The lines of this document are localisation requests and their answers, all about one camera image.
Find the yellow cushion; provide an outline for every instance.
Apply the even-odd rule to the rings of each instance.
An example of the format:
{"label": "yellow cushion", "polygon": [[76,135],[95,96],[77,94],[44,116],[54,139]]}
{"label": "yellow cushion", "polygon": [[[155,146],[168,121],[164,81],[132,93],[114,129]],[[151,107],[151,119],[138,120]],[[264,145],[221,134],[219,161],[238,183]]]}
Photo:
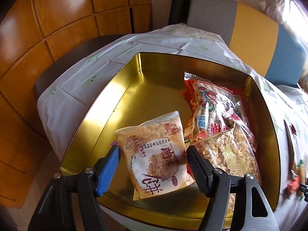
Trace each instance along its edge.
{"label": "yellow cushion", "polygon": [[265,76],[276,48],[278,24],[268,16],[238,3],[229,48],[258,74]]}

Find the metal screw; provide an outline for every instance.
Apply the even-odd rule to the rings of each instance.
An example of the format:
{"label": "metal screw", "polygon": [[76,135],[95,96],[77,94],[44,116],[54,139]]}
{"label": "metal screw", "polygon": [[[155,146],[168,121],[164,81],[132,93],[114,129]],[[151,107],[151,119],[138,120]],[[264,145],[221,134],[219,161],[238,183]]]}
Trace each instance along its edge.
{"label": "metal screw", "polygon": [[214,173],[218,174],[218,175],[221,175],[222,174],[222,169],[220,169],[219,167],[214,168]]}
{"label": "metal screw", "polygon": [[60,173],[55,173],[55,174],[54,174],[54,178],[55,178],[55,179],[59,179],[60,177],[61,177],[61,174],[60,174]]}
{"label": "metal screw", "polygon": [[254,176],[252,174],[247,174],[246,177],[249,179],[249,180],[252,180],[254,178]]}
{"label": "metal screw", "polygon": [[88,167],[84,171],[85,171],[86,174],[92,174],[94,169],[92,167]]}

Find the blue cushion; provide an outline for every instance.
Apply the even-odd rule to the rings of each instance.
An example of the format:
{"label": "blue cushion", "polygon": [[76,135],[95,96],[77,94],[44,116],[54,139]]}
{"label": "blue cushion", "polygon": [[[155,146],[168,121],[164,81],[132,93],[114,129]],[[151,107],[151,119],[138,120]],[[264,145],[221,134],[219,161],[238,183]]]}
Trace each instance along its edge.
{"label": "blue cushion", "polygon": [[295,87],[305,62],[304,46],[282,25],[279,25],[275,52],[265,78],[274,85]]}

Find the blue gripper pad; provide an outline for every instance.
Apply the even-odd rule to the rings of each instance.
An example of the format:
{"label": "blue gripper pad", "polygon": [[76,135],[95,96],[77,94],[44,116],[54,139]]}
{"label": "blue gripper pad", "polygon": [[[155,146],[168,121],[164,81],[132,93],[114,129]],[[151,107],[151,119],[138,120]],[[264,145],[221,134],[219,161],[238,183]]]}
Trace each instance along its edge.
{"label": "blue gripper pad", "polygon": [[98,186],[96,188],[96,193],[99,197],[103,195],[103,193],[107,192],[113,175],[116,171],[116,168],[119,164],[121,157],[120,148],[116,146],[111,154],[107,154],[104,159],[107,159],[102,172],[98,176]]}

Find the white tablecloth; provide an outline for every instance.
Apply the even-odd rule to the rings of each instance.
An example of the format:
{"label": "white tablecloth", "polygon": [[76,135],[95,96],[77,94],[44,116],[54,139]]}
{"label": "white tablecloth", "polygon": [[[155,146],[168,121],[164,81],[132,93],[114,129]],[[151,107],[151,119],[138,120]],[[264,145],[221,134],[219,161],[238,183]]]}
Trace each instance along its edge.
{"label": "white tablecloth", "polygon": [[278,137],[281,159],[281,196],[275,216],[280,230],[289,230],[306,202],[285,199],[289,183],[288,146],[283,120],[295,125],[296,161],[303,159],[308,143],[307,95],[299,89],[278,89],[244,64],[219,35],[184,24],[145,34],[126,35],[82,59],[62,74],[37,102],[47,137],[61,160],[79,124],[110,79],[138,52],[160,52],[197,57],[241,70],[253,77],[267,103]]}

